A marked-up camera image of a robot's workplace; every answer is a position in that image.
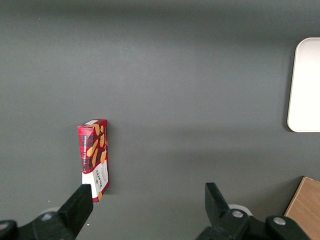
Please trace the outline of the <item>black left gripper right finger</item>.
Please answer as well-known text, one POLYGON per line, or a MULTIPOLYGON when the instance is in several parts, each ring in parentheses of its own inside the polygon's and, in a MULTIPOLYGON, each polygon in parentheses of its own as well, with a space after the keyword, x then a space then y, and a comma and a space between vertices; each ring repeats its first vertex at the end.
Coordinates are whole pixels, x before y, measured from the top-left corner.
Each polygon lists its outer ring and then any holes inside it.
POLYGON ((205 184, 205 210, 210 222, 198 240, 308 240, 291 218, 270 215, 264 222, 240 208, 230 208, 214 182, 205 184))

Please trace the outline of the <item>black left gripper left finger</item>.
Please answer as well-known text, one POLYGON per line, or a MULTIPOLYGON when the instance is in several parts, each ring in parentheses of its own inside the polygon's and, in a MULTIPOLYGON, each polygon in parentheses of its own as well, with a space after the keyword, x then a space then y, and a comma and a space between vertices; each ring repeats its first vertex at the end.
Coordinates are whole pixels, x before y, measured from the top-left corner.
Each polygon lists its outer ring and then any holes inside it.
POLYGON ((14 220, 0 222, 2 240, 75 240, 93 211, 92 188, 82 184, 57 210, 47 211, 18 226, 14 220))

